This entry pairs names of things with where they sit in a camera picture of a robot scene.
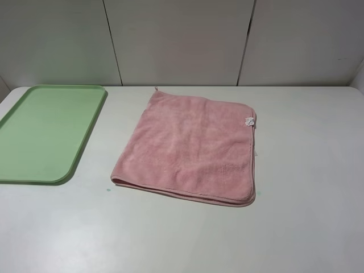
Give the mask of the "pink fleece towel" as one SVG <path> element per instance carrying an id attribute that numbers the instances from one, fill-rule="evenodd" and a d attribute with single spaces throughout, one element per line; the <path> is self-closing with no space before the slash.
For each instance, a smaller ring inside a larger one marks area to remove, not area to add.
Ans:
<path id="1" fill-rule="evenodd" d="M 255 200 L 253 108 L 154 91 L 112 173 L 114 184 L 230 207 Z"/>

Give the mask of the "green plastic tray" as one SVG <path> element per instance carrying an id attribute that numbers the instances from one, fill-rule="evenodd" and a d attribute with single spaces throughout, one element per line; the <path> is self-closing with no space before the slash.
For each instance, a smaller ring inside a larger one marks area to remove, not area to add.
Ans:
<path id="1" fill-rule="evenodd" d="M 29 88 L 1 119 L 1 183 L 65 183 L 106 98 L 105 88 L 97 85 Z"/>

